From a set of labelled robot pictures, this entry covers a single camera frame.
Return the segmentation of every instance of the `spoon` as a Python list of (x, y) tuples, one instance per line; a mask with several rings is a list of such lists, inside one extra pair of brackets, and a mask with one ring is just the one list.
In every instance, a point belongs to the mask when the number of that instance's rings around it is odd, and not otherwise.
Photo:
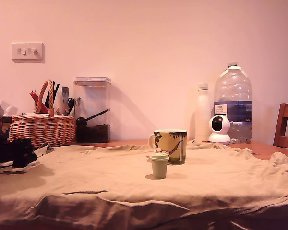
[(89, 120), (91, 120), (91, 119), (93, 119), (93, 118), (95, 118), (95, 117), (97, 117), (97, 116), (100, 116), (100, 115), (106, 113), (107, 111), (110, 111), (110, 109), (106, 109), (106, 110), (104, 110), (104, 111), (102, 111), (102, 112), (100, 112), (100, 113), (98, 113), (98, 114), (95, 114), (95, 115), (93, 115), (93, 116), (90, 116), (90, 117), (87, 118), (87, 119), (85, 119), (84, 117), (79, 117), (79, 118), (76, 120), (76, 125), (77, 125), (77, 126), (86, 126), (86, 125), (87, 125), (87, 121), (89, 121)]

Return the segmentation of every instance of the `mug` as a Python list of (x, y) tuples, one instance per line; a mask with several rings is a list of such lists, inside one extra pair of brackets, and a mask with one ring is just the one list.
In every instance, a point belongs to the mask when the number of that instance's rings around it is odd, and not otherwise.
[(150, 135), (148, 145), (156, 153), (166, 153), (168, 163), (184, 164), (186, 161), (187, 131), (179, 129), (156, 130)]

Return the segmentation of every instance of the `wooden table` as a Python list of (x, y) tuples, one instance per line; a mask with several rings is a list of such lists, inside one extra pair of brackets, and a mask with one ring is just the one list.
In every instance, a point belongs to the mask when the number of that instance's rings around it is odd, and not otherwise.
[[(90, 145), (90, 146), (97, 146), (97, 147), (113, 147), (113, 146), (119, 146), (119, 145), (147, 145), (147, 140), (121, 140), (121, 141), (110, 141), (108, 143), (85, 143), (85, 144), (79, 144), (77, 145)], [(233, 148), (249, 148), (253, 150), (253, 154), (255, 157), (262, 159), (262, 160), (268, 160), (270, 159), (271, 155), (274, 152), (282, 152), (288, 157), (288, 149), (276, 147), (273, 145), (267, 145), (260, 143), (258, 141), (251, 141), (250, 143), (240, 143), (240, 144), (230, 144), (230, 147)]]

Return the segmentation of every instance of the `wall switch plate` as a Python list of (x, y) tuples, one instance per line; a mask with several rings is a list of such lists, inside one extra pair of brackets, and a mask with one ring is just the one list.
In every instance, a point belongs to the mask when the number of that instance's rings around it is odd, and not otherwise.
[(40, 60), (44, 58), (43, 43), (12, 43), (12, 60)]

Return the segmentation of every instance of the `wooden chair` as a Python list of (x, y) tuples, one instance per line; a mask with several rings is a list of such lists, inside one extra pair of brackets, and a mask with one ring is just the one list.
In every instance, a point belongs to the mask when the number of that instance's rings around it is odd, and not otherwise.
[(280, 104), (275, 137), (274, 137), (274, 146), (288, 148), (288, 136), (285, 137), (286, 126), (288, 120), (288, 104)]

